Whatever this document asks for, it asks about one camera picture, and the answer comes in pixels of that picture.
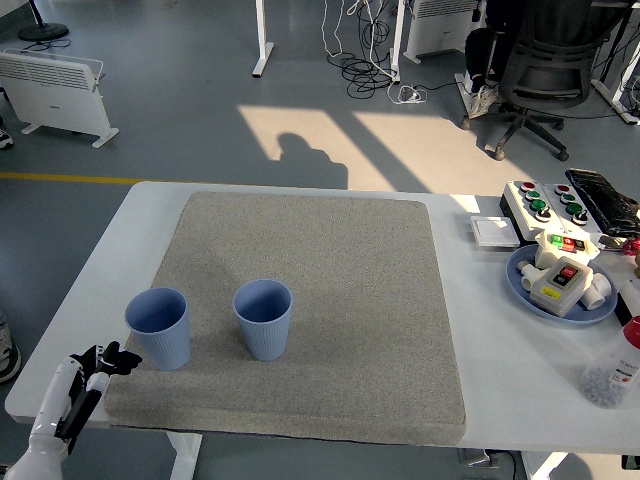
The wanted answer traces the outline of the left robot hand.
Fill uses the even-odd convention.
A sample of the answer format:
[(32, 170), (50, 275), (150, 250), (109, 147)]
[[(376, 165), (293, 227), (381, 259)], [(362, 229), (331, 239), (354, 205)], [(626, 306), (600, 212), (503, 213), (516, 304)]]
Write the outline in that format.
[(66, 357), (55, 371), (31, 428), (28, 448), (8, 467), (6, 479), (61, 479), (74, 447), (114, 375), (129, 375), (142, 362), (117, 341)]

